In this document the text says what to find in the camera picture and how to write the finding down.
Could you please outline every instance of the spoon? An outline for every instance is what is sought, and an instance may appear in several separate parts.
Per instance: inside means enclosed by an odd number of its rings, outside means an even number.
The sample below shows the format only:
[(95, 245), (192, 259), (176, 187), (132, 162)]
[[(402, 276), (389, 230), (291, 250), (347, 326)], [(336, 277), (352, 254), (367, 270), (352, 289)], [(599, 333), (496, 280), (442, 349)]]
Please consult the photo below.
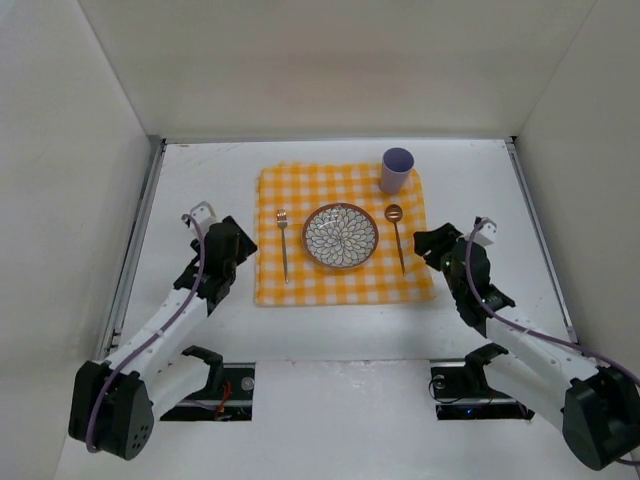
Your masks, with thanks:
[(398, 244), (398, 255), (400, 256), (400, 265), (402, 266), (402, 275), (405, 275), (404, 271), (404, 257), (402, 256), (402, 247), (400, 246), (400, 234), (398, 233), (398, 222), (402, 220), (402, 208), (395, 203), (389, 205), (384, 211), (384, 218), (393, 223), (396, 229), (396, 243)]

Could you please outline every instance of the brown plate rim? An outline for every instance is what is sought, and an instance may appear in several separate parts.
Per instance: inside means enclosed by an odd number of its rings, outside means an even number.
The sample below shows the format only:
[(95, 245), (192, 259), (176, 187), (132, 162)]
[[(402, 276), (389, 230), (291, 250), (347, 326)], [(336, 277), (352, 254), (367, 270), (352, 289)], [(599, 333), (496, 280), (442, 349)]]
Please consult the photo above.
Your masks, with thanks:
[[(369, 255), (367, 255), (357, 265), (349, 265), (347, 267), (334, 267), (332, 265), (327, 265), (326, 263), (322, 263), (320, 260), (314, 257), (313, 254), (309, 251), (309, 247), (307, 247), (307, 242), (305, 241), (305, 237), (306, 237), (305, 233), (307, 232), (307, 228), (309, 228), (309, 223), (311, 222), (311, 219), (315, 218), (320, 212), (324, 210), (328, 210), (329, 208), (334, 208), (334, 207), (347, 207), (347, 208), (351, 208), (352, 210), (356, 210), (362, 215), (364, 215), (365, 218), (369, 220), (371, 225), (373, 225), (373, 231), (375, 233), (375, 241), (373, 242), (373, 248), (371, 249), (371, 252), (369, 253)], [(365, 263), (367, 260), (369, 260), (373, 256), (374, 252), (378, 248), (378, 240), (380, 239), (380, 233), (378, 232), (378, 225), (376, 224), (373, 217), (369, 215), (369, 213), (365, 211), (363, 208), (357, 205), (353, 205), (352, 203), (336, 202), (336, 203), (328, 203), (326, 205), (323, 205), (322, 207), (316, 208), (313, 212), (311, 212), (307, 217), (307, 220), (304, 222), (304, 225), (302, 226), (302, 232), (300, 237), (302, 240), (302, 248), (304, 248), (304, 251), (307, 252), (307, 255), (309, 255), (312, 261), (314, 261), (318, 265), (322, 265), (325, 268), (337, 269), (337, 270), (349, 270), (350, 268), (358, 268), (362, 266), (363, 263)]]

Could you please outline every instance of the patterned plate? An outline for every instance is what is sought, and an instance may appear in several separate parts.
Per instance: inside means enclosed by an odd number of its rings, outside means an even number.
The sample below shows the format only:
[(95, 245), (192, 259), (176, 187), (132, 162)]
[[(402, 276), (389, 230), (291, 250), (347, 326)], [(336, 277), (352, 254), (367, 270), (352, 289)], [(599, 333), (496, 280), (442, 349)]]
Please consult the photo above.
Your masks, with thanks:
[(373, 255), (378, 246), (378, 227), (360, 207), (332, 203), (309, 216), (302, 228), (302, 243), (316, 262), (331, 268), (351, 268)]

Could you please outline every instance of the gingham cloth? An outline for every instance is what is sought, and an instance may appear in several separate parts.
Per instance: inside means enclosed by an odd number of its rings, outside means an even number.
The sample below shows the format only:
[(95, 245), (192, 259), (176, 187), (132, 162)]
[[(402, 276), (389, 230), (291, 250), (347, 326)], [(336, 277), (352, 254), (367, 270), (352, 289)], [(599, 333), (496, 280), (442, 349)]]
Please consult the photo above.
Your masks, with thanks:
[[(393, 196), (380, 191), (379, 177), (379, 164), (294, 164), (262, 171), (256, 196), (256, 304), (339, 305), (433, 298), (429, 269), (413, 253), (413, 232), (427, 229), (420, 177), (412, 171), (400, 193)], [(335, 202), (361, 207), (378, 226), (378, 247), (362, 266), (330, 270), (314, 263), (304, 250), (305, 220), (317, 208)], [(398, 230), (406, 276), (402, 275), (393, 224), (384, 218), (385, 208), (392, 203), (404, 210)], [(276, 223), (279, 208), (287, 211), (288, 284), (284, 281), (281, 237)]]

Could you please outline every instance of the cup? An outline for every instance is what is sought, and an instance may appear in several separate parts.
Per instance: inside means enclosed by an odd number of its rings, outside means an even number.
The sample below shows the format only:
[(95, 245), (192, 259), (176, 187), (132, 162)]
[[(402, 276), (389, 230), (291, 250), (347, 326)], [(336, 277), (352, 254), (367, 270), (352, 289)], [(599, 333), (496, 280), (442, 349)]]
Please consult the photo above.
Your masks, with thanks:
[(404, 148), (392, 148), (384, 152), (380, 172), (380, 190), (388, 195), (398, 193), (411, 173), (414, 163), (413, 155)]

